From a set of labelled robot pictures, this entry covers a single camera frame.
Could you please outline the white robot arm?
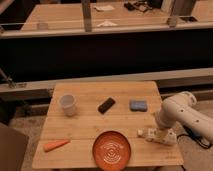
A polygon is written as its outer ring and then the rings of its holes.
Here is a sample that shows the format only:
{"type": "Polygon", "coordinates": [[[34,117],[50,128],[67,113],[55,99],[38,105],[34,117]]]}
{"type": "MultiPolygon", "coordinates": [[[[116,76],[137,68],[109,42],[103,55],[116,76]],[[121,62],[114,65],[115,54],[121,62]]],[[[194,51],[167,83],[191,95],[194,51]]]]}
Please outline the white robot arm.
{"type": "Polygon", "coordinates": [[[195,110],[193,106],[196,103],[196,97],[188,91],[165,98],[155,114],[158,128],[168,130],[180,122],[213,143],[213,118],[195,110]]]}

